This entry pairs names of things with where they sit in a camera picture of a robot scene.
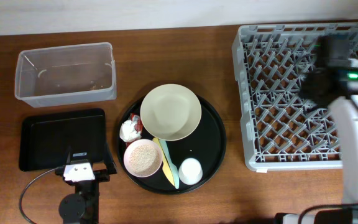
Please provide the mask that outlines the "large cream bowl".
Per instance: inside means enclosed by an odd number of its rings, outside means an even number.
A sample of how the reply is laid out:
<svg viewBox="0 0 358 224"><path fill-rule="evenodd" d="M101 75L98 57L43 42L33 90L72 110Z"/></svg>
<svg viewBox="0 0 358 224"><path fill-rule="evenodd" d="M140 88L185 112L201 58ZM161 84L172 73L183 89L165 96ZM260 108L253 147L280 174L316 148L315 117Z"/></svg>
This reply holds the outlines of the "large cream bowl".
<svg viewBox="0 0 358 224"><path fill-rule="evenodd" d="M188 137L202 117L199 98L189 88L164 84L151 90L140 106L144 128L154 137L177 141Z"/></svg>

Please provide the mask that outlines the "white cup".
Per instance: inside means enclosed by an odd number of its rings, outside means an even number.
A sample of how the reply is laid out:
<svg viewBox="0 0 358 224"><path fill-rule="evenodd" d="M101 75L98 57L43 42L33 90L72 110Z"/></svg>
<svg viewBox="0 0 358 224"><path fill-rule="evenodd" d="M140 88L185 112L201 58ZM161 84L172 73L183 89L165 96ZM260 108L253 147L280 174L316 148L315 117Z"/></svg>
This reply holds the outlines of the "white cup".
<svg viewBox="0 0 358 224"><path fill-rule="evenodd" d="M197 159L187 158L181 163L178 175L184 184L195 185L203 176L202 166Z"/></svg>

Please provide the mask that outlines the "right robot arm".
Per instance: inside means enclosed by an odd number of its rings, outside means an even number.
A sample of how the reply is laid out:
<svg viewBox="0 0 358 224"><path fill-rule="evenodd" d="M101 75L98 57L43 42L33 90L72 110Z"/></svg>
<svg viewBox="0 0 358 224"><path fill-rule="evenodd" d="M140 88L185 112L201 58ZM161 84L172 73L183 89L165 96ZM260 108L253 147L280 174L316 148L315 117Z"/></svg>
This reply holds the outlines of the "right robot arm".
<svg viewBox="0 0 358 224"><path fill-rule="evenodd" d="M342 203L315 205L300 214L277 213L274 223L358 223L358 59L350 56L350 38L318 39L317 70L308 73L299 96L327 108L339 136L344 193Z"/></svg>

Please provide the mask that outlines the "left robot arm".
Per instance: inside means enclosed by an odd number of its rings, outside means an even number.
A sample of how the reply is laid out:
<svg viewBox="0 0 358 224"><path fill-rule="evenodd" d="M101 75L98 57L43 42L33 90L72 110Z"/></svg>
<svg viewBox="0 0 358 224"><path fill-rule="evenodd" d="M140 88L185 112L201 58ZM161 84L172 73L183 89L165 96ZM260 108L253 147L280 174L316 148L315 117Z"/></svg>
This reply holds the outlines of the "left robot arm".
<svg viewBox="0 0 358 224"><path fill-rule="evenodd" d="M93 170L89 155L88 152L69 153L64 166L55 172L75 188L75 192L65 196L59 204L58 212L63 223L99 223L99 185L109 182L117 170L108 144L101 151L105 169Z"/></svg>

